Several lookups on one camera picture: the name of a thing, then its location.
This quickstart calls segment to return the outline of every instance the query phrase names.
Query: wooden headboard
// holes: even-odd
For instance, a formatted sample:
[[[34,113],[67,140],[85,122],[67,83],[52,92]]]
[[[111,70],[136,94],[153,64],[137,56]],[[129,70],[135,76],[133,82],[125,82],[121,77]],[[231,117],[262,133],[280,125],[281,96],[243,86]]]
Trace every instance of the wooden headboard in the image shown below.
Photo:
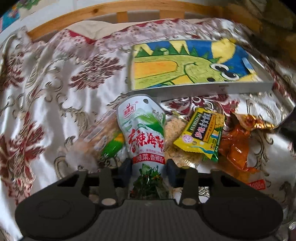
[[[221,7],[204,6],[175,0],[127,0],[98,4],[67,13],[38,26],[28,34],[35,40],[47,33],[66,28],[73,23],[110,13],[116,13],[117,22],[124,23],[129,21],[128,11],[138,10],[159,10],[159,18],[157,19],[183,19],[186,12],[208,17],[225,18],[244,24],[256,34],[260,34],[264,26],[248,10],[236,4],[228,4],[225,7]],[[296,34],[282,30],[277,36],[275,45],[287,52],[291,59],[296,61]]]

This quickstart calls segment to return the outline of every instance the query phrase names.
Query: orange candy wrapper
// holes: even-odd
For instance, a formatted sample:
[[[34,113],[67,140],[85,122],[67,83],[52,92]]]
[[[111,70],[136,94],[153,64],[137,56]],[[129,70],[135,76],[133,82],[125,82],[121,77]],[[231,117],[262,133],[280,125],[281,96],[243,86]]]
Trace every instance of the orange candy wrapper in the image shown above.
[[[236,168],[252,174],[259,172],[256,168],[247,166],[247,156],[249,153],[248,138],[251,131],[255,129],[272,130],[274,125],[253,115],[236,113],[234,115],[239,123],[232,131],[222,136],[218,151],[227,157]]]

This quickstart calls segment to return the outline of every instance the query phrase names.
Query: yellow snack package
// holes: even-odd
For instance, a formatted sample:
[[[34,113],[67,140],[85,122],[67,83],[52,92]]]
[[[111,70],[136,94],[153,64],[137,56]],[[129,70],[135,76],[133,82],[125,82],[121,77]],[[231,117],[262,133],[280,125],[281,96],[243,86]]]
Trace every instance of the yellow snack package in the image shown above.
[[[174,144],[184,151],[203,153],[217,162],[224,121],[223,114],[197,108]]]

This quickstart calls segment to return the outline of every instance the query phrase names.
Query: bed sheet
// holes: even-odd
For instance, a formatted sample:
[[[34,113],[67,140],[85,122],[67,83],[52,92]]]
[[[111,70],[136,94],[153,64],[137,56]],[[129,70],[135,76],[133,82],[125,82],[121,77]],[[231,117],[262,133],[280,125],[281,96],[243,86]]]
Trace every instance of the bed sheet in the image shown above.
[[[25,28],[12,35],[1,48],[5,57],[0,86],[3,239],[21,238],[14,220],[17,205],[77,169],[65,162],[73,141],[127,96],[127,59],[133,44],[232,38],[270,72],[275,80],[273,91],[182,98],[163,102],[162,107],[185,118],[197,106],[224,113],[226,131],[232,128],[229,116],[234,110],[279,124],[291,111],[279,98],[293,103],[294,69],[260,54],[250,44],[251,34],[241,24],[207,18],[113,25],[83,21],[60,31],[48,43],[32,42]],[[261,170],[268,184],[265,192],[285,206],[295,184],[296,154],[291,141],[258,131],[252,134],[250,146],[248,162]],[[213,167],[216,165],[206,162],[197,169],[209,172]],[[201,196],[208,195],[208,190],[201,190]]]

